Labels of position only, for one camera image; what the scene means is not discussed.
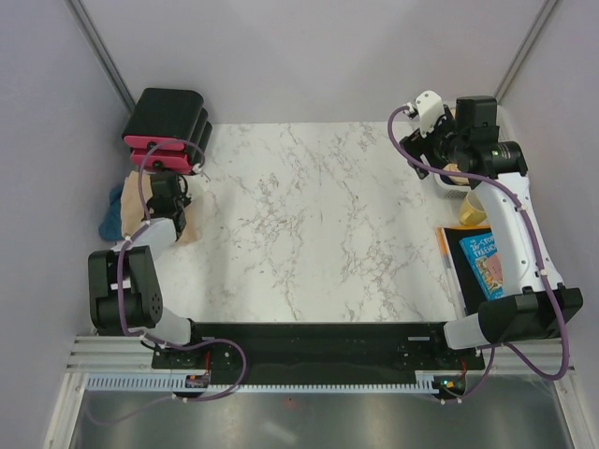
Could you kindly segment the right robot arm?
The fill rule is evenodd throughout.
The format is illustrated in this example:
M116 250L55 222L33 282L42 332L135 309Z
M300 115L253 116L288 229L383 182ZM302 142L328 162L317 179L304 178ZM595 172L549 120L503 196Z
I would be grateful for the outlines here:
M500 139L496 99L461 97L450 109L425 91L402 110L419 126L397 142L398 150L419 178L445 175L447 164L457 165L487 214L503 270L503 297L446 323L445 335L429 344L431 362L446 369L461 359L462 349L563 338L583 298L578 288L564 285L548 254L523 151Z

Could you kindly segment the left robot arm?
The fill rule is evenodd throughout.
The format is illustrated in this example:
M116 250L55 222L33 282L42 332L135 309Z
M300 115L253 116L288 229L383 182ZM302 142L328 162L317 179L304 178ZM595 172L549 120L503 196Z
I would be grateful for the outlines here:
M206 347L191 337L190 320L164 304L155 262L183 235L190 203L183 176L131 172L115 210L119 241L88 257L90 316L97 333L172 343L173 357L186 368L202 363Z

